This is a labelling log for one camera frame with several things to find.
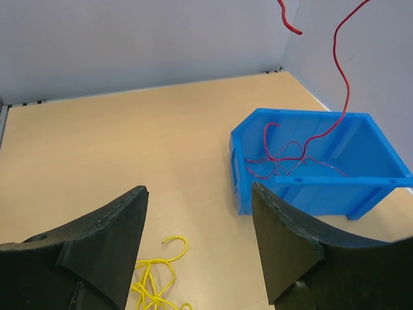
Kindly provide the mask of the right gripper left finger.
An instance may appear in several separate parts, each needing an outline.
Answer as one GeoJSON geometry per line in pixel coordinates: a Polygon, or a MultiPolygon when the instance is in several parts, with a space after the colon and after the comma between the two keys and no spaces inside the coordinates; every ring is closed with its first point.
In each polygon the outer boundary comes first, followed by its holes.
{"type": "Polygon", "coordinates": [[[140,185],[60,227],[1,244],[1,309],[124,309],[148,195],[140,185]]]}

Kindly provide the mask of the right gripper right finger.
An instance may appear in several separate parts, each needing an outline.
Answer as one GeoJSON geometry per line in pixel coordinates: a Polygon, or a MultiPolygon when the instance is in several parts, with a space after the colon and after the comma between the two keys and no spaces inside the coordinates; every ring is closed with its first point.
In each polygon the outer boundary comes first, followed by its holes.
{"type": "Polygon", "coordinates": [[[411,309],[412,239],[384,242],[333,227],[260,183],[252,218],[276,309],[411,309]]]}

